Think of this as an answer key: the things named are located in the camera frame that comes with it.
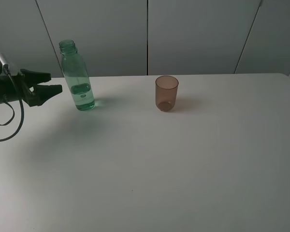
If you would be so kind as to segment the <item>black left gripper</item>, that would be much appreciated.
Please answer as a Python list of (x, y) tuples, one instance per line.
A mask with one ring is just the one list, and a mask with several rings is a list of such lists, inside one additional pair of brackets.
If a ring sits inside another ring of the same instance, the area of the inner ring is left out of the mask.
[(26, 69), (21, 69), (20, 73), (12, 76), (14, 82), (6, 75), (0, 76), (0, 104), (21, 99), (30, 107), (42, 106), (62, 92), (62, 85), (41, 85), (51, 80), (50, 73)]

